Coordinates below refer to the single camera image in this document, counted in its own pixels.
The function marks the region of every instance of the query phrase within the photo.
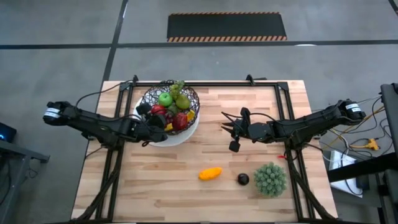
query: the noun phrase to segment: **black ball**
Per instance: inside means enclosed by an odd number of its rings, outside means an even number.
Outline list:
[[[249,176],[247,174],[239,174],[238,183],[242,186],[247,185],[249,183]]]

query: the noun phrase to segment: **orange striped border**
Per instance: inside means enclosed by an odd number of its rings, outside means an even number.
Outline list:
[[[263,42],[284,41],[286,36],[232,36],[232,37],[170,37],[167,42]]]
[[[279,14],[279,12],[176,12],[174,15],[234,15],[234,14]]]

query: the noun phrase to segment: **white bowl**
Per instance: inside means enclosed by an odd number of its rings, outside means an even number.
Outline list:
[[[142,101],[142,98],[139,99],[139,101],[137,102],[137,104],[134,107],[134,111],[132,112],[133,114],[138,115],[138,112],[136,110],[136,108],[140,105]],[[195,130],[198,127],[199,124],[199,116],[200,114],[198,113],[197,119],[195,120],[194,124],[191,125],[187,130],[181,132],[178,135],[168,135],[167,139],[162,141],[162,142],[150,142],[149,144],[151,146],[157,146],[157,147],[171,147],[171,146],[177,146],[183,142],[185,142],[186,140],[188,140],[189,137],[191,137],[191,135],[195,132]]]

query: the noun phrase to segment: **floor mat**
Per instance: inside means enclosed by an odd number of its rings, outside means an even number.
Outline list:
[[[189,12],[169,15],[168,42],[287,40],[279,12]]]

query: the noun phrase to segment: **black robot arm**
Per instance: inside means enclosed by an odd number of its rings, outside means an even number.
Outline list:
[[[43,116],[44,122],[53,126],[70,126],[81,131],[84,137],[95,137],[104,147],[116,147],[120,139],[129,142],[167,139],[164,132],[163,116],[147,113],[150,107],[141,106],[137,111],[147,121],[126,117],[109,118],[100,114],[81,110],[69,102],[49,102]]]
[[[303,116],[294,120],[275,120],[266,123],[251,124],[250,116],[264,115],[250,113],[247,108],[242,108],[241,119],[230,123],[223,123],[232,129],[222,127],[231,133],[234,141],[229,149],[239,151],[239,138],[248,138],[253,142],[272,143],[286,142],[291,149],[298,149],[311,141],[315,135],[324,135],[327,130],[337,125],[355,125],[362,122],[366,116],[356,102],[351,100],[340,100],[337,104],[329,106],[324,110]]]

